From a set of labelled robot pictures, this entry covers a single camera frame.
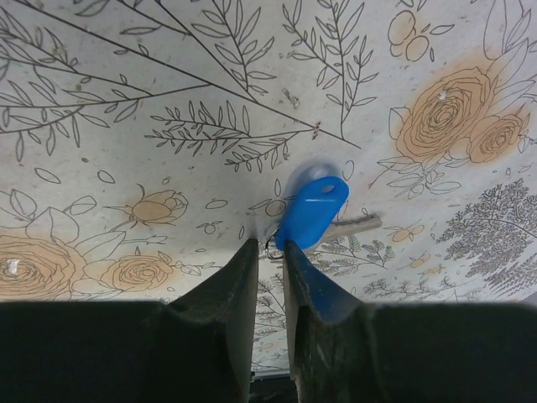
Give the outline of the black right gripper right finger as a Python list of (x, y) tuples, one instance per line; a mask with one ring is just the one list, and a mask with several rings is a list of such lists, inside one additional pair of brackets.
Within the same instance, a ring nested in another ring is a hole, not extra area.
[(289, 365), (301, 402), (533, 402), (536, 309), (366, 303), (284, 246)]

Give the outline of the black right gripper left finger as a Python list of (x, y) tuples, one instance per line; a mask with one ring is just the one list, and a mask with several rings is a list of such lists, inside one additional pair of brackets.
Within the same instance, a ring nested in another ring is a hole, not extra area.
[(170, 303), (4, 302), (4, 402), (245, 402), (258, 241)]

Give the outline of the blue key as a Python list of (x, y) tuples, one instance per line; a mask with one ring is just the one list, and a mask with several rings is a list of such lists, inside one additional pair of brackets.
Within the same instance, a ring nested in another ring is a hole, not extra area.
[(297, 192), (283, 218), (266, 245), (284, 251), (285, 243), (294, 242), (307, 250), (339, 237), (346, 237), (380, 228), (377, 214), (345, 221), (336, 216), (349, 197), (349, 186), (339, 176), (324, 176), (310, 180)]

